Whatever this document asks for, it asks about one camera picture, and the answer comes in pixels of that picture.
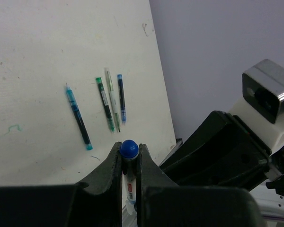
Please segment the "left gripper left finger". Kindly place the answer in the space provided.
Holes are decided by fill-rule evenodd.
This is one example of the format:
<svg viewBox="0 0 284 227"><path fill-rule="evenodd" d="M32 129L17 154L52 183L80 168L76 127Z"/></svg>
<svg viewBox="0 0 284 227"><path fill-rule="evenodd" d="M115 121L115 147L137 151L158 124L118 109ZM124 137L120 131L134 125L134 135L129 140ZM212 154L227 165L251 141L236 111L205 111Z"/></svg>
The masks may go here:
<svg viewBox="0 0 284 227"><path fill-rule="evenodd" d="M121 142L107 158L76 183L75 226L120 227L122 220Z"/></svg>

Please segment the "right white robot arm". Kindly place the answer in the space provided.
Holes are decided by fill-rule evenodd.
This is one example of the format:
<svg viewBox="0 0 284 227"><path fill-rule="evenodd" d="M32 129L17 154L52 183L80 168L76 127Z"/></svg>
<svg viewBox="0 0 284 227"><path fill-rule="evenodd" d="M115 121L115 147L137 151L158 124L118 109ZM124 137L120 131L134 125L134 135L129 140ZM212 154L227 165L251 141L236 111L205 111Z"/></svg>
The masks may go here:
<svg viewBox="0 0 284 227"><path fill-rule="evenodd" d="M160 167L181 186L246 189L265 218L284 222L284 146L272 153L236 115L211 112Z"/></svg>

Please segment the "clear blue pen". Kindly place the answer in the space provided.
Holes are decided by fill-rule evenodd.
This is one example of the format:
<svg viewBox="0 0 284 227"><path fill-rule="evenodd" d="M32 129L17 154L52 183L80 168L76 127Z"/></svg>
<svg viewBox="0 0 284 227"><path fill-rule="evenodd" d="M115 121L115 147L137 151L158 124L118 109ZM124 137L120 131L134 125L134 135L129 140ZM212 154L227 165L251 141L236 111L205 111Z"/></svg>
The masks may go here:
<svg viewBox="0 0 284 227"><path fill-rule="evenodd" d="M137 157L139 155L139 147L135 141L125 140L121 144L120 154L127 197L125 207L128 214L133 215L136 204Z"/></svg>

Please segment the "dark navy pen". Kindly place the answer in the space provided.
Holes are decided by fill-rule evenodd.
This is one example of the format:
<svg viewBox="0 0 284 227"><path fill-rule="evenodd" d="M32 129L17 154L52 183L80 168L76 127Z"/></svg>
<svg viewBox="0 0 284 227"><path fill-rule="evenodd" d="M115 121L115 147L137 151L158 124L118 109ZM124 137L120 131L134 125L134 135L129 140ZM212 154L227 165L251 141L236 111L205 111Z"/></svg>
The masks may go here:
<svg viewBox="0 0 284 227"><path fill-rule="evenodd" d="M122 124L126 124L126 107L124 99L124 86L123 86L123 77L122 74L117 75L118 87L119 87L119 96L120 96L120 108L121 108L121 119Z"/></svg>

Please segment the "light green white pen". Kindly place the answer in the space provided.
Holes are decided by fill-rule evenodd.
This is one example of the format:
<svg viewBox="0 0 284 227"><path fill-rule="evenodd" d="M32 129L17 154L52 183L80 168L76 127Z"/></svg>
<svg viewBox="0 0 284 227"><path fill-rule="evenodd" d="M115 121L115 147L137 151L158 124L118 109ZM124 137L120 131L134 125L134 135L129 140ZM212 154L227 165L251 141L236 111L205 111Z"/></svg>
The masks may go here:
<svg viewBox="0 0 284 227"><path fill-rule="evenodd" d="M110 97L110 101L111 101L111 106L112 106L112 110L113 110L116 128L117 128L118 132L121 132L120 119L119 119L119 114L118 114L118 110L117 110L117 103L116 103L116 96L115 96L115 92L114 92L113 83L112 83L109 68L104 68L104 71L105 71L107 86L108 86L108 90L109 90L109 97Z"/></svg>

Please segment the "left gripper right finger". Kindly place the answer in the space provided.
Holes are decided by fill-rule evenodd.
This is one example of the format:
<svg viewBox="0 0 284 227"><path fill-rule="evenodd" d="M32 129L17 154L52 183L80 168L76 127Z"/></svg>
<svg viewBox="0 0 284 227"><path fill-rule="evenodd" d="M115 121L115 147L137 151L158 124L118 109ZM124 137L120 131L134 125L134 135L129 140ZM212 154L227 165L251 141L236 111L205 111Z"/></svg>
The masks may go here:
<svg viewBox="0 0 284 227"><path fill-rule="evenodd" d="M150 227L166 224L172 213L168 190L177 187L152 160L147 145L140 144L137 159L137 225Z"/></svg>

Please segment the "light blue pen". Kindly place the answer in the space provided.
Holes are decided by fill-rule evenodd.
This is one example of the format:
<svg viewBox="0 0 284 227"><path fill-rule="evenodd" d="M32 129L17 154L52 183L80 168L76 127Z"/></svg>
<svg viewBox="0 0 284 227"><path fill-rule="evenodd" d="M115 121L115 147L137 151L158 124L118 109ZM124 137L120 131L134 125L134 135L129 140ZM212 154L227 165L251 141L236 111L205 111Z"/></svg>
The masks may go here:
<svg viewBox="0 0 284 227"><path fill-rule="evenodd" d="M76 102L74 93L73 93L72 89L70 88L70 86L67 83L66 83L66 87L65 87L65 92L66 92L66 96L68 98L70 107L72 109L73 115L74 115L75 120L77 122L77 125L79 127L82 139L83 139L84 144L86 146L86 150L92 150L93 147L92 147L92 144L91 144L88 132L86 130L83 118L81 116L78 104Z"/></svg>

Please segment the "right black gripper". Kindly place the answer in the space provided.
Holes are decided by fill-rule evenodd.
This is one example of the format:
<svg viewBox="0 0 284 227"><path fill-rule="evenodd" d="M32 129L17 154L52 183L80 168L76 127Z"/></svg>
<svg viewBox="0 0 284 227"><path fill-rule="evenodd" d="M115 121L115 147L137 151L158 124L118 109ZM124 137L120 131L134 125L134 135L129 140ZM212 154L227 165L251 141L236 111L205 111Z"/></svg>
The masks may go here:
<svg viewBox="0 0 284 227"><path fill-rule="evenodd" d="M269 165L284 176L284 146L272 150L236 115L212 111L160 167L180 186L225 186L253 190Z"/></svg>

